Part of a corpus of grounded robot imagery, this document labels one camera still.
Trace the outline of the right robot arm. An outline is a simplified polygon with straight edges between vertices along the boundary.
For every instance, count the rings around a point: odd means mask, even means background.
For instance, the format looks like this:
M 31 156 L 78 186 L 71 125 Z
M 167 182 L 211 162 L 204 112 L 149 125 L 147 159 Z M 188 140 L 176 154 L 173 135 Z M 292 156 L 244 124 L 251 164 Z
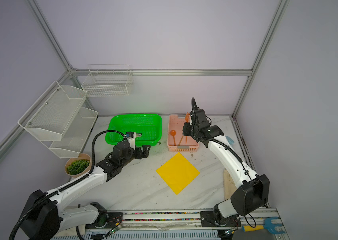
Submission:
M 268 203 L 270 180 L 241 159 L 220 127 L 209 122 L 203 109 L 192 107 L 190 122 L 184 124 L 183 134 L 212 151 L 235 183 L 236 191 L 231 197 L 214 207 L 218 223 L 235 215 L 245 217 Z

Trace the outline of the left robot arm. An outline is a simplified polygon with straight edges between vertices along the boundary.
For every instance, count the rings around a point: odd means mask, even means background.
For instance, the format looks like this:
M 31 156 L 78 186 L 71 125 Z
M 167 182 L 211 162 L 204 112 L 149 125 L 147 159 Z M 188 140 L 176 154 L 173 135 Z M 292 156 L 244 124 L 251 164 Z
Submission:
M 97 202 L 81 208 L 67 207 L 89 190 L 102 185 L 121 173 L 132 160 L 146 159 L 150 145 L 132 148 L 129 142 L 119 142 L 91 173 L 56 189 L 33 192 L 12 229 L 9 239 L 15 239 L 22 230 L 30 240 L 50 240 L 57 233 L 80 225 L 93 224 L 106 209 Z

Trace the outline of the yellow paper napkin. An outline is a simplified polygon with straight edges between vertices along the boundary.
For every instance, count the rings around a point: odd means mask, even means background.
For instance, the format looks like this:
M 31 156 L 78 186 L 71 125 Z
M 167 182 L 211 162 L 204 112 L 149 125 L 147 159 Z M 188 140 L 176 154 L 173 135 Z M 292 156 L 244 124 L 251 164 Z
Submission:
M 159 167 L 156 172 L 176 195 L 200 174 L 199 170 L 181 153 L 174 155 Z

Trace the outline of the orange plastic fork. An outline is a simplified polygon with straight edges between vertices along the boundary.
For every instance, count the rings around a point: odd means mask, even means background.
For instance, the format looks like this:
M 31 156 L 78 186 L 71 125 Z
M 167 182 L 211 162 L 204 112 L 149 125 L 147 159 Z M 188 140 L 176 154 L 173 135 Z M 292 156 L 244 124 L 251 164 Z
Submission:
M 185 142 L 187 143 L 187 124 L 189 123 L 189 120 L 190 120 L 190 113 L 187 113 L 186 116 L 185 116 L 185 123 L 183 125 L 183 128 L 182 128 L 182 137 L 179 141 L 179 143 L 177 144 L 177 146 L 181 146 L 181 143 L 183 142 L 183 139 L 185 138 Z

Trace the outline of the orange plastic spoon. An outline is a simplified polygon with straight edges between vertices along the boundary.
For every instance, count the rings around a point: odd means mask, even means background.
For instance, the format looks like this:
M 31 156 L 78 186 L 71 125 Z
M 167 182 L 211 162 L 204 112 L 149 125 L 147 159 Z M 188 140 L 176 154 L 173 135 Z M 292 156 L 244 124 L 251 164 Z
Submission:
M 176 139 L 175 139 L 176 131 L 175 131 L 175 130 L 171 130 L 171 131 L 169 132 L 169 134 L 172 136 L 172 139 L 173 139 L 173 145 L 174 145 L 174 146 L 177 146 L 177 144 L 176 144 Z

